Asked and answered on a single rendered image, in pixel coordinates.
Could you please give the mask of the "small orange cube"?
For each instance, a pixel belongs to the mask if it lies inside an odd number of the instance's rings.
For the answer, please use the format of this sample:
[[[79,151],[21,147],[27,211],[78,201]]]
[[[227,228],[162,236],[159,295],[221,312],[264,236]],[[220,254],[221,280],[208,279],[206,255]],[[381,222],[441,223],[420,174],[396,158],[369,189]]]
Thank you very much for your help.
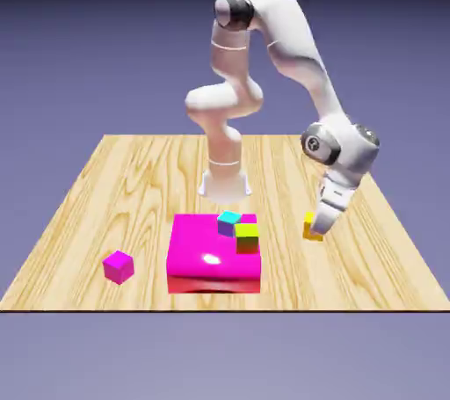
[[[304,239],[308,239],[310,241],[318,241],[318,242],[322,242],[323,240],[323,236],[315,233],[311,230],[311,225],[314,221],[314,213],[308,211],[305,216],[304,216],[304,220],[303,220],[303,233],[302,233],[302,237]]]

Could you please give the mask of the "large magenta box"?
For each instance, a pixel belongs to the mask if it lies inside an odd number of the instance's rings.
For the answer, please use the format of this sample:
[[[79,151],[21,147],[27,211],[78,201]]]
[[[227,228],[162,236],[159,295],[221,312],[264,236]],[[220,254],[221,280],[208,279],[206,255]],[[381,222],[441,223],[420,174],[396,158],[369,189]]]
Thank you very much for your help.
[[[241,214],[239,223],[256,223],[255,214]],[[262,258],[237,254],[236,238],[217,230],[218,214],[176,214],[166,258],[168,292],[257,294]]]

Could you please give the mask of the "small yellow-green cube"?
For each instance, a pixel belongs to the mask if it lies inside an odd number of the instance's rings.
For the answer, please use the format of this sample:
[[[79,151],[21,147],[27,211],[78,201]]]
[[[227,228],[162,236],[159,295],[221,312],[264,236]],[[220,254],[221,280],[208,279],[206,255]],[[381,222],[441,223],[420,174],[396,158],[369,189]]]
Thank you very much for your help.
[[[254,254],[259,251],[259,231],[256,223],[235,225],[236,253]]]

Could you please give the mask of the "small cyan cube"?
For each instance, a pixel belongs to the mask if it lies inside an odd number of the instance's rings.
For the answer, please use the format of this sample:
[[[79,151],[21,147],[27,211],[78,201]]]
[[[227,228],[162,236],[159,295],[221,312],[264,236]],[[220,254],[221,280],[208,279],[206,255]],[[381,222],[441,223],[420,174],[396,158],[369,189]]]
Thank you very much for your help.
[[[242,215],[232,211],[223,211],[217,217],[217,230],[220,235],[234,237],[235,226],[241,221]]]

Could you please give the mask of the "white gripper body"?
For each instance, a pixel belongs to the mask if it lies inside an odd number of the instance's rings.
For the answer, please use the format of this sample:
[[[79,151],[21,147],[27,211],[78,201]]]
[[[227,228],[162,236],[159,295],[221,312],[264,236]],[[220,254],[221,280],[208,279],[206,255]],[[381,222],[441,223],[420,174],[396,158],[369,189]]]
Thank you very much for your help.
[[[320,201],[317,204],[310,230],[318,235],[327,234],[342,212],[342,208]]]

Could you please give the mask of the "small magenta cube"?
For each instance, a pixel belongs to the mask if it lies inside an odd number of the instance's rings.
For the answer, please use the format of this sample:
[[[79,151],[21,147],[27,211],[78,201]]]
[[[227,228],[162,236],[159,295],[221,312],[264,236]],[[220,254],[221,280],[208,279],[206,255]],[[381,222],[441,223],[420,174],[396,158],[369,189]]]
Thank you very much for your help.
[[[123,251],[116,251],[102,261],[104,276],[116,283],[123,284],[134,275],[134,259]]]

